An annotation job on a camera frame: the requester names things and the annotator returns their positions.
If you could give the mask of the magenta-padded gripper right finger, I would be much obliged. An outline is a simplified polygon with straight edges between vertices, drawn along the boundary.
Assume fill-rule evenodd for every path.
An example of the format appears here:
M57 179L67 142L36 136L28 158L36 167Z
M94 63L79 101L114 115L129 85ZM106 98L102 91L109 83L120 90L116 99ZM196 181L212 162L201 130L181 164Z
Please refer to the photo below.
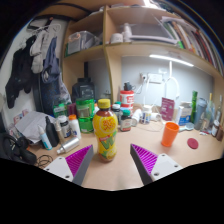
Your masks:
M182 169L182 166L167 154L157 155L135 144L130 145L130 154L143 185L150 184Z

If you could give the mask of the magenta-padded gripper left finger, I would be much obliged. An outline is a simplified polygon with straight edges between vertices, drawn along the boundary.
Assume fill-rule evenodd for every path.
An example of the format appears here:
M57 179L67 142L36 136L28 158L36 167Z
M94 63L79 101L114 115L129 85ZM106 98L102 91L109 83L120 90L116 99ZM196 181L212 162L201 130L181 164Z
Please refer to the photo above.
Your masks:
M89 145L66 158L57 157L44 170L81 186L93 155L93 146Z

